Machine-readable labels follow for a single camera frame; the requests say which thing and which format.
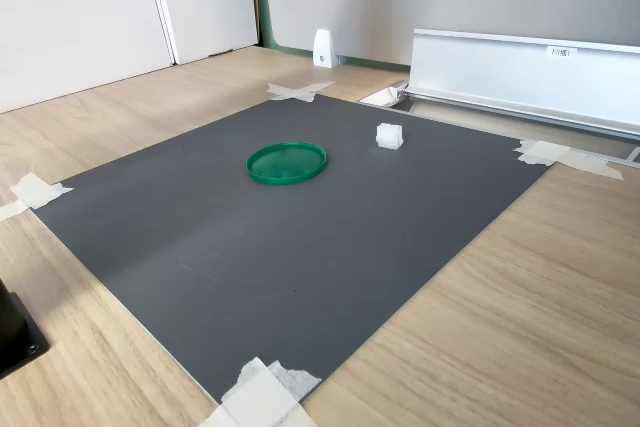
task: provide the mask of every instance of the masking tape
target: masking tape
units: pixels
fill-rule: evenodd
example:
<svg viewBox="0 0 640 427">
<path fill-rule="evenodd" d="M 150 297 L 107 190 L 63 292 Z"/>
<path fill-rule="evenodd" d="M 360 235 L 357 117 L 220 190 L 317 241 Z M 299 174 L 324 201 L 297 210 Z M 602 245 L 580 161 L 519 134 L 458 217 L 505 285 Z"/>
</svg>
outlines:
<svg viewBox="0 0 640 427">
<path fill-rule="evenodd" d="M 63 187 L 60 183 L 49 185 L 32 172 L 29 172 L 16 185 L 9 188 L 18 197 L 18 200 L 0 207 L 0 221 L 18 215 L 28 208 L 39 209 L 62 194 L 73 190 Z"/>
<path fill-rule="evenodd" d="M 313 102 L 316 92 L 335 84 L 335 82 L 324 82 L 322 84 L 311 84 L 301 89 L 289 89 L 288 87 L 282 87 L 281 85 L 268 84 L 269 88 L 267 92 L 276 94 L 271 100 L 287 100 L 287 99 L 299 99 L 305 102 Z"/>
<path fill-rule="evenodd" d="M 535 140 L 521 140 L 520 144 L 520 147 L 514 151 L 520 152 L 522 155 L 518 160 L 527 164 L 553 165 L 555 162 L 560 162 L 584 172 L 624 180 L 620 172 L 607 165 L 606 160 L 585 155 L 571 147 Z"/>
<path fill-rule="evenodd" d="M 298 403 L 320 379 L 303 370 L 248 362 L 222 404 L 200 427 L 317 427 Z"/>
</svg>

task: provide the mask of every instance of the green plastic lid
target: green plastic lid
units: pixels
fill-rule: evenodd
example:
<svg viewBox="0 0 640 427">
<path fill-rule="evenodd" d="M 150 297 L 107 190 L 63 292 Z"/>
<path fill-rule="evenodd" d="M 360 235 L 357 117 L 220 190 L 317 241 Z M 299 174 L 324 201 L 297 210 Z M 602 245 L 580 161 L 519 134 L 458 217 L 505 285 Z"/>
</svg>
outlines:
<svg viewBox="0 0 640 427">
<path fill-rule="evenodd" d="M 296 184 L 315 177 L 327 165 L 327 153 L 309 142 L 268 145 L 247 159 L 247 171 L 265 184 Z"/>
</svg>

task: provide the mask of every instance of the gray mat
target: gray mat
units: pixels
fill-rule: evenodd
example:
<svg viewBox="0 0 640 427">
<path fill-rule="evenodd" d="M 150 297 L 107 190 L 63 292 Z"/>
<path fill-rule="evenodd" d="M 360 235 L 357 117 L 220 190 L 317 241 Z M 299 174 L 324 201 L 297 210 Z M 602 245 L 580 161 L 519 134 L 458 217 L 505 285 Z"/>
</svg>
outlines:
<svg viewBox="0 0 640 427">
<path fill-rule="evenodd" d="M 381 122 L 403 126 L 400 150 L 377 147 Z M 290 140 L 321 145 L 326 170 L 249 177 L 252 152 Z M 269 101 L 72 177 L 35 213 L 219 401 L 255 356 L 329 377 L 547 170 L 519 145 L 323 96 Z"/>
</svg>

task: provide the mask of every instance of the wooden floor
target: wooden floor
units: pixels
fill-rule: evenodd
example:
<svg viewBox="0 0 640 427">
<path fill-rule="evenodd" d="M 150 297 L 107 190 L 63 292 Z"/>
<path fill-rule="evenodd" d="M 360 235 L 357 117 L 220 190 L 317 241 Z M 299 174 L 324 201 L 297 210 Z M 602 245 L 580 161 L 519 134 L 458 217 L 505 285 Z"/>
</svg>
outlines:
<svg viewBox="0 0 640 427">
<path fill-rule="evenodd" d="M 248 48 L 0 115 L 0 205 L 271 97 L 406 74 Z M 640 170 L 554 166 L 319 388 L 325 426 L 640 425 Z M 215 407 L 31 212 L 0 222 L 0 277 L 52 343 L 0 381 L 4 426 L 196 426 Z"/>
</svg>

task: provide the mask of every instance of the white cube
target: white cube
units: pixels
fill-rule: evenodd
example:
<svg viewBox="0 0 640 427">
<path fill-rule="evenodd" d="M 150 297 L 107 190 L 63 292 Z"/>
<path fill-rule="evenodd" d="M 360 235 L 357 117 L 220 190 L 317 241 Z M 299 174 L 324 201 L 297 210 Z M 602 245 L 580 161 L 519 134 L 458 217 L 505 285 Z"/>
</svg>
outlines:
<svg viewBox="0 0 640 427">
<path fill-rule="evenodd" d="M 391 124 L 380 124 L 378 126 L 378 135 L 376 135 L 378 147 L 385 149 L 398 150 L 402 145 L 402 126 Z"/>
</svg>

